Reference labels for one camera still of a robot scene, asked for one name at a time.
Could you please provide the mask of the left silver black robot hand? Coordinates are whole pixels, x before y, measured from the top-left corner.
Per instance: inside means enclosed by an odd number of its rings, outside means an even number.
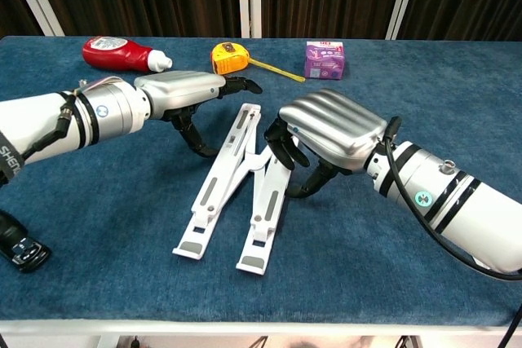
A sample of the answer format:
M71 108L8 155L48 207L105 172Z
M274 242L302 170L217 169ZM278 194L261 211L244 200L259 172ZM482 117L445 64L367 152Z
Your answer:
M202 157L214 157L219 151L206 145L192 122L198 107L211 99L222 99L242 90L257 95L263 92L256 82L245 77L199 71L170 71L137 77L134 85L148 96L150 117L171 123L189 148Z

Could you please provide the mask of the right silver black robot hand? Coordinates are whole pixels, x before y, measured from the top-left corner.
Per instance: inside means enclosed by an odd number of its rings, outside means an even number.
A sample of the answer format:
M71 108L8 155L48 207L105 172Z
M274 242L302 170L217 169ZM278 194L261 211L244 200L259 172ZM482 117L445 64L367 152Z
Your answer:
M281 107L264 138L288 170L297 164L310 165L295 140L318 156L318 166L306 182L286 190L287 196L302 199L317 193L337 174L363 172L386 128L386 120L346 95L321 89Z

